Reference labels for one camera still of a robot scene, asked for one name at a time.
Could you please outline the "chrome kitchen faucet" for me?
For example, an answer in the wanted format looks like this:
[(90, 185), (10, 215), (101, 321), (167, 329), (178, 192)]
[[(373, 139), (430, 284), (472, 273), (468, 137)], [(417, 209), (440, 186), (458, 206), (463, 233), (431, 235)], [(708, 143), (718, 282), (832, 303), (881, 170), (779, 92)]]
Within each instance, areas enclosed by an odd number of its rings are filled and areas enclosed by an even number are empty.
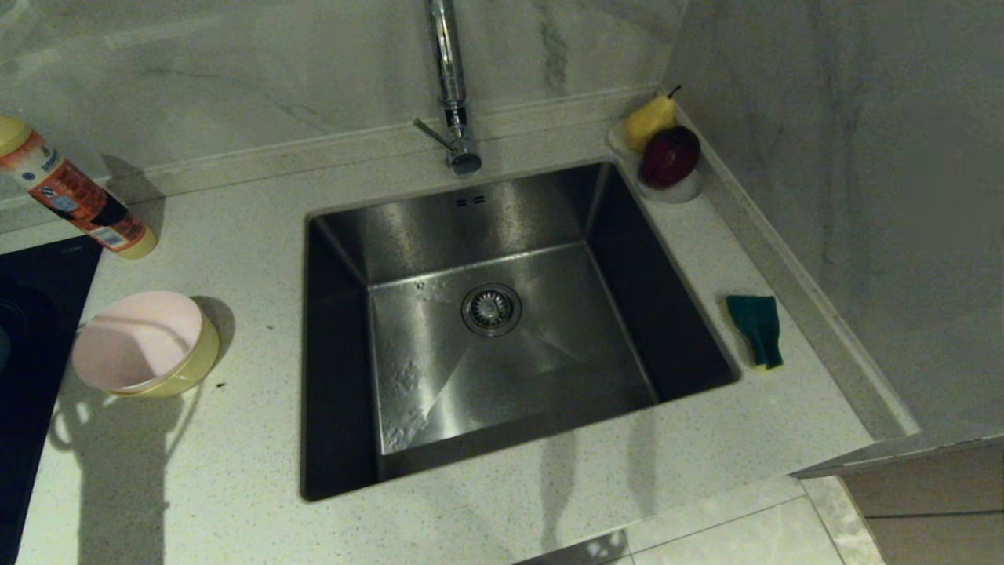
[(446, 165), (458, 177), (477, 174), (482, 158), (472, 126), (467, 118), (467, 87), (465, 83), (461, 43), (454, 13), (453, 0), (424, 0), (431, 35), (431, 49), (436, 57), (438, 91), (442, 114), (449, 132), (448, 138), (434, 131), (422, 119), (413, 125), (427, 138), (446, 152)]

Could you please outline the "green and yellow sponge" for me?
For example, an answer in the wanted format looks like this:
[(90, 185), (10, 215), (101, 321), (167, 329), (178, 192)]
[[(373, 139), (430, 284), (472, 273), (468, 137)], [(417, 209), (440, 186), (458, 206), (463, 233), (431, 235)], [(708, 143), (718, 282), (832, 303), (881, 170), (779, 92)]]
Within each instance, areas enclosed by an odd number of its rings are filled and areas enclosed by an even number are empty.
[(749, 344), (755, 365), (767, 370), (783, 366), (776, 298), (729, 294), (726, 308)]

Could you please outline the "yellow plastic bowl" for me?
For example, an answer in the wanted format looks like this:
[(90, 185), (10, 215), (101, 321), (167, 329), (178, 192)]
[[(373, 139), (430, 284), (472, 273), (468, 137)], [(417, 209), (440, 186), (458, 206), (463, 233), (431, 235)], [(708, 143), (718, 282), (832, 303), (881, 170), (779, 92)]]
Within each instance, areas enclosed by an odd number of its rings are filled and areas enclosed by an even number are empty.
[(214, 367), (221, 352), (221, 339), (211, 319), (201, 312), (198, 336), (190, 348), (166, 344), (137, 344), (123, 375), (132, 378), (126, 385), (111, 388), (111, 395), (126, 398), (168, 398), (186, 392), (200, 383)]

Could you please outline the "pink plastic bowl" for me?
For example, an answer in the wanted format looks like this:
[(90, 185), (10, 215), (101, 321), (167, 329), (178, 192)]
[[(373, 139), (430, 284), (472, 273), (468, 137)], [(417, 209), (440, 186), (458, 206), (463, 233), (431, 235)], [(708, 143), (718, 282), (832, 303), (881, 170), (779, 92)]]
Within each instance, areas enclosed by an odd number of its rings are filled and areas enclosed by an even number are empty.
[(174, 292), (130, 294), (108, 305), (78, 333), (71, 365), (86, 385), (132, 395), (164, 383), (190, 358), (204, 315)]

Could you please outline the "orange label detergent bottle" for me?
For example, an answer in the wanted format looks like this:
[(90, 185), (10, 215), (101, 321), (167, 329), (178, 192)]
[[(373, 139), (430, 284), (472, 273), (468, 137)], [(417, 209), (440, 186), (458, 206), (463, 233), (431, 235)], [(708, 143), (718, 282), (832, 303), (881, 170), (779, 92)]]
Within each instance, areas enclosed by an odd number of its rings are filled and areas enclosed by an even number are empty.
[(155, 230), (64, 156), (14, 117), (0, 115), (0, 173), (35, 201), (126, 260), (146, 257)]

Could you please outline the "metal sink drain strainer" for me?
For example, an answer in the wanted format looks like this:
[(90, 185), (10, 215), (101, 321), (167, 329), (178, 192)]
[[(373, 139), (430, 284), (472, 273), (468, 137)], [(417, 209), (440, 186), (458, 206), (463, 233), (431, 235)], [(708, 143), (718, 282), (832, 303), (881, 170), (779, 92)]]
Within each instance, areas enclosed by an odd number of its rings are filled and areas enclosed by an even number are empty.
[(508, 334), (518, 325), (522, 300), (516, 290), (492, 282), (475, 286), (461, 303), (461, 318), (468, 330), (482, 337)]

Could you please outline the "stainless steel sink basin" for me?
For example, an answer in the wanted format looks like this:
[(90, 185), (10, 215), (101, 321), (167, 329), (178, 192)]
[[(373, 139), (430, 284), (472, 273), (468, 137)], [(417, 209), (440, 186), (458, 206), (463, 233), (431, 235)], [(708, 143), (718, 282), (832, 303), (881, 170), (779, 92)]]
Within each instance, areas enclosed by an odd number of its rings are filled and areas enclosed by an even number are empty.
[[(739, 378), (609, 162), (316, 214), (304, 270), (306, 501)], [(521, 297), (506, 335), (461, 318), (487, 283)]]

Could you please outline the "small white dish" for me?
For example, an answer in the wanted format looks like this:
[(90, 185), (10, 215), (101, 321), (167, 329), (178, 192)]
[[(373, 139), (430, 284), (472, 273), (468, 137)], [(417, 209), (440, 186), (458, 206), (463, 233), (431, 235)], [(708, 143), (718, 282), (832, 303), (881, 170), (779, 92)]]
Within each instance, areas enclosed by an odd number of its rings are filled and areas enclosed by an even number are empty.
[(695, 168), (692, 172), (689, 172), (684, 179), (680, 182), (675, 183), (670, 188), (656, 189), (646, 185), (641, 179), (641, 164), (642, 164), (642, 154), (638, 151), (632, 151), (624, 140), (624, 119), (618, 119), (612, 126), (612, 129), (607, 133), (607, 144), (609, 144), (610, 149), (613, 153), (624, 162), (625, 167), (628, 167), (628, 172), (634, 176), (635, 182), (641, 190), (642, 196), (645, 196), (649, 200), (656, 202), (662, 202), (664, 204), (684, 204), (689, 201), (693, 201), (700, 196), (703, 192), (704, 186), (704, 176), (699, 169)]

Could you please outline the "dark red apple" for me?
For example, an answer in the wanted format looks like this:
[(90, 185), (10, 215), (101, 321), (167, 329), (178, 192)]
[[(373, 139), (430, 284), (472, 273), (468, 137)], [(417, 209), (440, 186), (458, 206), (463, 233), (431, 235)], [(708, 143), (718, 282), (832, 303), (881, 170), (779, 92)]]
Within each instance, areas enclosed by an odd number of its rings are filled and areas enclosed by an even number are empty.
[(700, 140), (685, 126), (673, 126), (653, 135), (642, 152), (639, 178), (653, 189), (668, 189), (697, 167)]

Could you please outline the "yellow pear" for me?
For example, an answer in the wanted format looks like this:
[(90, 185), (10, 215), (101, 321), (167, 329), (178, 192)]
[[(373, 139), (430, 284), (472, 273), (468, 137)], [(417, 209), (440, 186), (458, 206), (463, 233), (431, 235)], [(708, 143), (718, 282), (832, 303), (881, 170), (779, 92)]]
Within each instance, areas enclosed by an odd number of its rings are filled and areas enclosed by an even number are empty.
[(642, 153), (656, 133), (675, 126), (678, 108), (675, 94), (681, 88), (681, 85), (676, 85), (671, 92), (653, 97), (628, 115), (624, 122), (624, 143), (628, 149)]

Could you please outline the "black induction cooktop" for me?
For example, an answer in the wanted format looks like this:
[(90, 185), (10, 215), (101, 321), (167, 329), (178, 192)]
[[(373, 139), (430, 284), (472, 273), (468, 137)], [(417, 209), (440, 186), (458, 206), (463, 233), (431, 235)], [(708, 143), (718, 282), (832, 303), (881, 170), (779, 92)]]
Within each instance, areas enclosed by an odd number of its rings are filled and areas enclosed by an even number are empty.
[(0, 565), (15, 565), (55, 399), (103, 248), (86, 236), (0, 254)]

